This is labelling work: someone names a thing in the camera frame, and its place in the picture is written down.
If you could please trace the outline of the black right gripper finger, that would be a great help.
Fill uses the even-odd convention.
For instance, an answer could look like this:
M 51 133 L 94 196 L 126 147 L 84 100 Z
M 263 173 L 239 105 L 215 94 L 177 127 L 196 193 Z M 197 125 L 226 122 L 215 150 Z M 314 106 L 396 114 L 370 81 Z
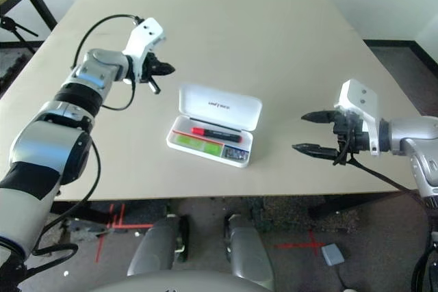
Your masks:
M 322 147 L 318 144 L 293 144 L 292 148 L 304 155 L 317 159 L 336 159 L 339 156 L 339 151 L 335 148 Z
M 301 119 L 318 124 L 328 124 L 334 122 L 337 117 L 337 111 L 313 111 L 304 114 Z

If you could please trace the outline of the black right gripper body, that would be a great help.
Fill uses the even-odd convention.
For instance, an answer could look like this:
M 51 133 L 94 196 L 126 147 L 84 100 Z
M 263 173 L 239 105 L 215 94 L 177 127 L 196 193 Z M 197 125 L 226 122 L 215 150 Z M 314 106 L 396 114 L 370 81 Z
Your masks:
M 353 156 L 369 150 L 369 134 L 363 130 L 363 120 L 354 113 L 336 113 L 333 133 L 337 136 L 339 152 L 333 165 L 345 165 L 347 155 Z

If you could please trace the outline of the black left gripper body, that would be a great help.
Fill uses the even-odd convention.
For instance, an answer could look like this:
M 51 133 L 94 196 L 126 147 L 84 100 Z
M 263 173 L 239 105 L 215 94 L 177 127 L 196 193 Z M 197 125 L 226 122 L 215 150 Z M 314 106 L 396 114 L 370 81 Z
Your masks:
M 158 63 L 159 61 L 154 53 L 148 52 L 146 54 L 142 65 L 142 72 L 139 80 L 140 83 L 148 83 L 151 80 L 156 73 Z

